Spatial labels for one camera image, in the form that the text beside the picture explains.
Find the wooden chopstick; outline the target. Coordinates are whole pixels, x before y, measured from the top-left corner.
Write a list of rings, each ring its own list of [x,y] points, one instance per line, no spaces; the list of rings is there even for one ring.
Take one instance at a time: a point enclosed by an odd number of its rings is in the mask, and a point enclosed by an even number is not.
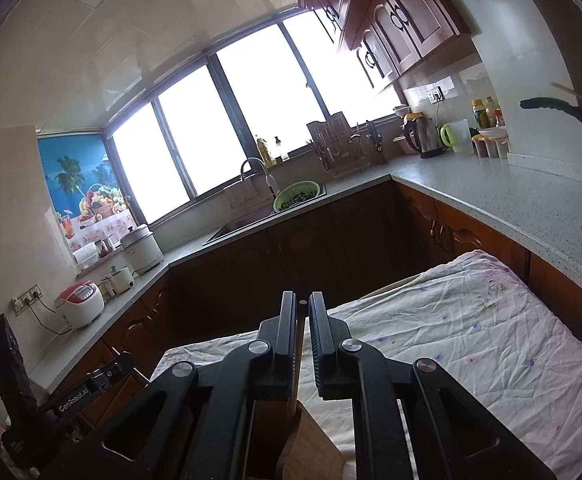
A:
[[[291,390],[290,399],[290,405],[293,408],[295,407],[295,402],[297,402],[297,389],[299,388],[304,342],[304,326],[307,311],[308,311],[307,300],[300,299],[297,302],[297,322],[295,323],[295,336],[294,336],[293,386]]]

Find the wooden utensil holder caddy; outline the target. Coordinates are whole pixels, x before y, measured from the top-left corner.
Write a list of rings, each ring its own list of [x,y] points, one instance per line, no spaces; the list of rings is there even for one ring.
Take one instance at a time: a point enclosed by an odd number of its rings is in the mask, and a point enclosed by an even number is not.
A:
[[[297,401],[291,432],[277,461],[275,478],[340,480],[343,467],[342,453]]]

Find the chrome sink faucet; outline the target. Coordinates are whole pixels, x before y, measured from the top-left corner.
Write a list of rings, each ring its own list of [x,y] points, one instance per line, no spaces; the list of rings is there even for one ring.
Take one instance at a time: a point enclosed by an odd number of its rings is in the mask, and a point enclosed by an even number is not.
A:
[[[262,176],[271,196],[273,198],[278,196],[280,192],[279,185],[263,159],[250,156],[244,159],[244,162],[240,166],[240,182],[245,182],[249,177],[253,176]]]

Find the red wooden upper cabinets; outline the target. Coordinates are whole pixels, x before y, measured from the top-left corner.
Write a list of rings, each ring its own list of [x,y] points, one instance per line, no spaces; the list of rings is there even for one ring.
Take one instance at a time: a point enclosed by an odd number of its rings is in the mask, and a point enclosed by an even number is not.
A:
[[[451,0],[299,0],[323,12],[328,34],[354,51],[379,89],[424,62],[452,63],[470,53],[470,27]]]

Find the wall power socket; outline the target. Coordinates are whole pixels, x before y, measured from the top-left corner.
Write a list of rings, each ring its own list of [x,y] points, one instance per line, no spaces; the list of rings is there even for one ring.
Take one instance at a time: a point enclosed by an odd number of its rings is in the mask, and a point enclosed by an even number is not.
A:
[[[21,295],[15,296],[11,299],[11,305],[14,309],[14,314],[20,315],[27,308],[31,307],[35,301],[40,300],[42,297],[43,293],[41,287],[38,285],[34,285],[27,289],[25,292],[22,292]]]

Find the green colander basket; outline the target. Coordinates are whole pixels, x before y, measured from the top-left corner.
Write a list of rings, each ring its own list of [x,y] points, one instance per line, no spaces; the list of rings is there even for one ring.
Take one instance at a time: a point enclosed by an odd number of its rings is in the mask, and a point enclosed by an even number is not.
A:
[[[298,204],[312,200],[320,193],[315,181],[299,181],[284,188],[274,200],[274,211],[282,212]]]

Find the stainless kitchen sink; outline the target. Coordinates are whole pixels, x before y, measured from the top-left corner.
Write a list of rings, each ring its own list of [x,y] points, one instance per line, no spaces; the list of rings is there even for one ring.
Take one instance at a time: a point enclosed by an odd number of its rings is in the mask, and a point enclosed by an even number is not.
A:
[[[324,185],[324,184],[319,184],[319,185],[320,185],[320,193],[312,200],[298,204],[297,206],[290,208],[290,209],[287,209],[287,210],[282,211],[282,212],[274,211],[274,203],[272,203],[269,206],[265,206],[261,209],[250,212],[249,214],[245,214],[244,216],[242,216],[236,220],[231,220],[231,221],[227,222],[225,224],[225,226],[222,226],[221,229],[219,229],[216,233],[214,233],[211,237],[209,237],[203,243],[203,245],[207,246],[207,245],[211,245],[211,244],[215,243],[217,240],[224,240],[225,237],[227,237],[230,234],[233,234],[233,232],[247,229],[252,224],[256,224],[257,222],[261,222],[261,221],[269,219],[269,218],[278,217],[281,214],[285,214],[288,211],[291,211],[293,209],[297,209],[300,206],[304,206],[305,204],[312,203],[314,200],[317,200],[317,198],[323,197],[327,194],[326,185]]]

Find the large white cooker pot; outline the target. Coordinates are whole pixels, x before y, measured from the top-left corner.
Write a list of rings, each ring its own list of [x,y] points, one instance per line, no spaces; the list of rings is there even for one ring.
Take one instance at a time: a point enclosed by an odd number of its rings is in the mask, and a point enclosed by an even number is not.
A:
[[[134,272],[142,275],[163,261],[163,252],[146,224],[129,228],[121,245]]]

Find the small white electric pot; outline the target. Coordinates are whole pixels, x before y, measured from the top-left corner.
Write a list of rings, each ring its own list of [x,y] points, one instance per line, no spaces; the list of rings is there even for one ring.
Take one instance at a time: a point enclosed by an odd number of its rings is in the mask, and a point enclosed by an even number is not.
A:
[[[124,294],[134,286],[133,272],[128,266],[122,266],[122,268],[111,266],[109,281],[116,295]]]

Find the stainless electric kettle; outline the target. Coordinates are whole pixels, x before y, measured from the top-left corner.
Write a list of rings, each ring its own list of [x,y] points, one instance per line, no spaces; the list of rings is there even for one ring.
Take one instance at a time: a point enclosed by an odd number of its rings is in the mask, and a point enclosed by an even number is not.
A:
[[[407,144],[421,158],[443,155],[447,150],[440,140],[440,133],[430,125],[430,121],[420,112],[408,113],[403,118],[403,133]]]

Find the yellow oil bottle on sill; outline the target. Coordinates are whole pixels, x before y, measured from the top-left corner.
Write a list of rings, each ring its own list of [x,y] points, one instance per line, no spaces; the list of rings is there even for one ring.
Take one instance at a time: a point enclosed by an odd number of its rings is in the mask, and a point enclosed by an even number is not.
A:
[[[263,160],[266,168],[274,167],[276,165],[276,161],[270,156],[270,152],[268,151],[266,141],[259,136],[255,139],[257,150],[259,151],[259,156]]]

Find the condiment bottles group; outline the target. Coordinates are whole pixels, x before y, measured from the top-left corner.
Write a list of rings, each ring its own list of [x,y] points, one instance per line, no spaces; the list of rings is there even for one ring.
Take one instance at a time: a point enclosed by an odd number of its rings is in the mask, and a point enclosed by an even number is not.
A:
[[[471,101],[472,112],[478,128],[504,127],[504,114],[491,96]]]

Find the tropical fruit poster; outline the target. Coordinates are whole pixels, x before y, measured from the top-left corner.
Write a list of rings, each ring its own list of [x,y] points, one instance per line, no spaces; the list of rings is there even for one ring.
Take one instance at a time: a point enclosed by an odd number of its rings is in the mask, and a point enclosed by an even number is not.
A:
[[[70,251],[99,240],[118,247],[136,222],[101,135],[43,136],[37,146],[52,207]]]

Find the orange lid spice jars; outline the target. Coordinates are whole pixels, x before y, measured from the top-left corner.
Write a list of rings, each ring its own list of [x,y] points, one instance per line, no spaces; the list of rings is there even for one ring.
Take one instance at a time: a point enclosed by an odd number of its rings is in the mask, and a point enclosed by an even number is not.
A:
[[[507,159],[509,139],[507,136],[485,136],[479,133],[472,136],[474,151],[480,158]]]

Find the window frame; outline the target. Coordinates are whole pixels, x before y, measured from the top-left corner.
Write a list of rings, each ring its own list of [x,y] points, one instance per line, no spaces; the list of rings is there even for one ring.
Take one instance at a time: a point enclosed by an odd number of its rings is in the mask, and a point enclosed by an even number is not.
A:
[[[245,32],[199,56],[108,131],[134,219],[151,224],[238,179],[266,141],[277,162],[307,150],[307,124],[342,112],[353,128],[406,100],[379,89],[358,55],[308,11]]]

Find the red white rice cooker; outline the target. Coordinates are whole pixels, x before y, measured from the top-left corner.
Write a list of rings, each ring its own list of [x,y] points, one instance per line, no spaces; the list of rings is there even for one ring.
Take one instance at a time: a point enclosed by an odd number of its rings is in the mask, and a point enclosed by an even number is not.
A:
[[[78,330],[101,315],[105,300],[93,281],[80,281],[60,292],[54,308],[72,330]]]

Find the dark lower cabinets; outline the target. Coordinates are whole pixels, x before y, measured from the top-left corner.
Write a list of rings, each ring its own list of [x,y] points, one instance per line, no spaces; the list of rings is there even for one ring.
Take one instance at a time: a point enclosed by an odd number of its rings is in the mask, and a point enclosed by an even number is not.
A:
[[[130,377],[90,403],[84,430],[101,425],[145,384],[166,350],[254,330],[283,292],[319,290],[331,307],[481,249],[521,278],[582,341],[582,289],[545,258],[459,209],[385,182],[142,275],[132,301],[80,352],[64,385],[131,353]]]

